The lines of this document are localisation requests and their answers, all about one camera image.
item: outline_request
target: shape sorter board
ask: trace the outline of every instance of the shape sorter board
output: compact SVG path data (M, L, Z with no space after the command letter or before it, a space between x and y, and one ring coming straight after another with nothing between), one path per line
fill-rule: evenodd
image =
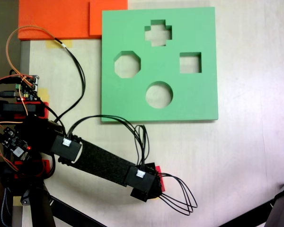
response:
M103 11L102 21L102 114L129 121L218 119L214 8ZM145 33L160 24L171 34L154 46ZM139 64L130 78L115 70L124 55ZM182 70L181 57L197 58L198 70ZM164 108L146 100L154 84L170 90L171 102Z

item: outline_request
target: black cable bundle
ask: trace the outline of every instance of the black cable bundle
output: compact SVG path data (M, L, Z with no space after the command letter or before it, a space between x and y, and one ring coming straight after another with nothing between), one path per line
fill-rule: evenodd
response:
M109 118L109 119L113 119L115 121L118 121L121 124L123 124L133 134L136 149L137 149L137 154L138 154L137 165L140 163L140 169L143 170L144 167L145 167L145 160L147 159L147 157L150 153L149 138L148 138L148 134L147 134L147 131L146 131L146 128L145 128L144 125L137 125L137 126L134 127L126 119L124 119L122 117L118 117L118 116L113 116L113 115L101 115L100 114L100 115L88 116L88 117L84 117L84 118L78 120L77 122L75 122L71 126L71 128L69 129L69 131L67 133L67 138L69 138L69 139L71 138L72 132L81 122L83 122L83 121L85 121L89 118L95 118L95 117L104 117L104 118ZM139 150L138 150L137 143L140 145L140 148L141 148L141 153L142 153L141 160L140 160L140 157L139 157ZM146 146L148 146L148 153L145 156Z
M59 39L55 38L55 40L60 43L61 45L63 44ZM70 108L68 108L66 111L64 111L62 114L60 114L59 117L56 117L56 120L54 120L55 123L57 123L68 111L70 111L71 109L73 109L79 102L80 100L83 98L84 93L85 93L85 88L86 88L86 82L85 82L85 75L84 75L84 71L80 65L80 63L78 62L78 60L76 59L76 57L70 52L69 49L67 49L67 47L64 46L64 48L66 49L66 51L68 52L68 54L71 56L72 60L74 61L79 75L80 75L80 79L81 79L81 83L82 83L82 93L81 96L79 97L79 99L73 104L71 105Z
M182 189L182 192L183 192L183 195L184 195L184 198L185 198L185 202L181 202L181 201L179 201L179 200L176 200L176 199L172 198L171 196L166 195L166 194L164 194L164 193L162 193L162 195L159 196L159 198L160 198L161 200L163 200L167 205L169 205L172 209L174 209L175 211L177 211L177 212L179 212L179 213L181 213L181 214L183 214L183 215L189 216L191 213L194 212L193 208L198 208L198 204L197 204L197 202L196 202L196 200L195 200L194 195L192 194L192 192L190 191L190 189L188 188L188 186L184 183L184 181L182 181L180 178L178 178L178 177L176 177L176 176L173 176L173 175L171 175L171 174L166 174L166 173L159 173L159 177L172 177L172 178L174 178L174 179L179 183L179 185L181 186L181 189ZM191 195L192 199L194 200L194 204L195 204L195 205L192 205L192 203L191 203L191 201L190 201L190 198L189 198L189 194L188 194L188 192L187 192L186 189L188 189L189 194Z

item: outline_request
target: black foam padding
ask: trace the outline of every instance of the black foam padding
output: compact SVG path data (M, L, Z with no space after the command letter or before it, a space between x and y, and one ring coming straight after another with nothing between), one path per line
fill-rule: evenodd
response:
M82 140L82 145L79 159L70 166L126 187L124 180L129 167L135 166L134 163L85 140Z

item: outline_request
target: circuit board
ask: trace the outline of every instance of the circuit board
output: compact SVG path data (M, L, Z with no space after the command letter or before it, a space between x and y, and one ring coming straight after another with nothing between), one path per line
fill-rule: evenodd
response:
M39 76L37 76L37 75L32 75L32 76L33 76L33 78L27 78L26 80L33 84L33 90L34 90L35 94L37 94L37 92L38 92ZM16 90L17 90L17 92L19 91L19 84L16 84ZM31 95L25 89L25 87L21 87L20 91L21 91L21 95L22 95L22 100L24 102L34 102L34 101L37 101L37 99L33 95Z
M31 147L16 136L15 131L7 127L3 134L0 134L0 143L6 150L11 151L15 156L24 160Z

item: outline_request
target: white table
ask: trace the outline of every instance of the white table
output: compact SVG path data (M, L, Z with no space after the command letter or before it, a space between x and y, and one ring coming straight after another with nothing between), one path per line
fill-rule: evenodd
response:
M273 198L284 183L284 0L149 1L129 0L129 9L216 7L219 120L145 123L148 161L182 178L199 208L186 217L159 199L141 202L129 187L60 163L45 183L53 196L108 227L219 226ZM63 117L67 129L99 114L101 98L101 41L74 40L71 51L86 73L87 89ZM80 95L77 70L63 49L32 41L29 73L40 76L57 113ZM136 161L133 137L124 126L87 120L74 133ZM179 185L165 184L168 194L180 198ZM30 226L29 218L25 212L23 226Z

